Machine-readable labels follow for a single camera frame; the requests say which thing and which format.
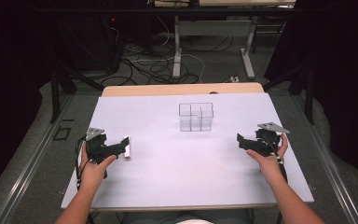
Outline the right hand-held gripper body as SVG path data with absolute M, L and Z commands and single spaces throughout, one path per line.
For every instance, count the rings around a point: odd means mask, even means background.
M 287 129 L 274 122 L 261 123 L 257 127 L 253 150 L 264 157 L 277 152 L 281 140 L 279 133 L 289 133 Z

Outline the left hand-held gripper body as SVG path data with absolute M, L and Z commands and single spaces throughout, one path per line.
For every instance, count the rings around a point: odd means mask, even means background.
M 101 163 L 106 158 L 115 155 L 118 157 L 117 150 L 114 146 L 107 146 L 104 142 L 106 135 L 104 130 L 89 128 L 86 133 L 86 152 L 88 158 L 96 163 Z

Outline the small white rectangular box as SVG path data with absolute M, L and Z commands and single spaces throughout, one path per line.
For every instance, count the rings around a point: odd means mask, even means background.
M 124 139 L 125 142 L 125 152 L 124 157 L 126 160 L 129 160 L 131 158 L 131 140 L 128 136 L 126 136 Z

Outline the person's right hand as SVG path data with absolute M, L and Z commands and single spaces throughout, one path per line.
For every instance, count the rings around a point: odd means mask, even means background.
M 284 161 L 284 154 L 288 148 L 288 139 L 283 133 L 281 135 L 281 145 L 278 147 L 277 154 L 280 159 Z M 271 185 L 278 182 L 285 183 L 286 180 L 282 175 L 280 164 L 276 155 L 270 155 L 268 157 L 263 157 L 252 149 L 247 149 L 246 153 L 253 158 L 258 164 L 261 173 L 265 177 L 266 181 Z

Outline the person's left hand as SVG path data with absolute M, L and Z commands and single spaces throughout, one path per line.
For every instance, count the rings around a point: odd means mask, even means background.
M 111 155 L 101 163 L 93 163 L 88 158 L 85 143 L 82 144 L 81 149 L 81 183 L 79 190 L 83 192 L 96 192 L 103 182 L 104 172 L 117 157 Z

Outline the clear plastic compartment organizer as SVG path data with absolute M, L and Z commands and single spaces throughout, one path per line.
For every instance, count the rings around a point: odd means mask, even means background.
M 206 132 L 212 129 L 214 118 L 212 103 L 179 104 L 181 132 Z

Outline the white table mat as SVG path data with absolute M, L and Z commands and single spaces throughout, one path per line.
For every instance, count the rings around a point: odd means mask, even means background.
M 183 132 L 179 106 L 211 103 L 206 132 Z M 256 161 L 236 136 L 255 138 L 258 124 L 280 119 L 265 93 L 102 97 L 90 125 L 107 144 L 131 140 L 131 155 L 107 170 L 92 207 L 142 211 L 268 206 L 276 200 Z

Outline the black metal stand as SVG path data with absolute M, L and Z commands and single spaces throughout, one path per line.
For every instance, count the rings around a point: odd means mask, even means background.
M 72 78 L 79 79 L 83 83 L 91 86 L 97 91 L 102 91 L 104 86 L 82 75 L 80 72 L 62 63 L 54 60 L 50 72 L 51 100 L 52 100 L 52 117 L 51 123 L 54 123 L 61 114 L 60 90 L 65 94 L 73 95 L 77 88 Z
M 299 95 L 303 90 L 306 91 L 304 114 L 310 124 L 314 124 L 313 119 L 313 94 L 314 94 L 314 68 L 311 62 L 303 62 L 301 65 L 295 66 L 292 70 L 278 77 L 275 80 L 269 81 L 263 85 L 263 90 L 268 91 L 272 87 L 281 84 L 289 79 L 292 84 L 289 86 L 289 93 L 291 95 Z

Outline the black computer tower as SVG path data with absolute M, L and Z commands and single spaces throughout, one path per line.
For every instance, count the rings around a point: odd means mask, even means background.
M 110 70 L 115 73 L 119 69 L 123 53 L 125 35 L 120 31 L 120 24 L 115 17 L 103 16 L 103 27 L 108 48 L 112 56 Z

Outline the white metal desk frame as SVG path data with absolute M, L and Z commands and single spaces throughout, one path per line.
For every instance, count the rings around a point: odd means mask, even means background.
M 182 48 L 180 46 L 181 36 L 245 36 L 246 43 L 241 49 L 241 57 L 248 78 L 254 79 L 255 72 L 250 59 L 250 51 L 255 36 L 257 17 L 247 21 L 182 21 L 178 16 L 174 17 L 174 64 L 173 76 L 179 77 L 181 72 Z

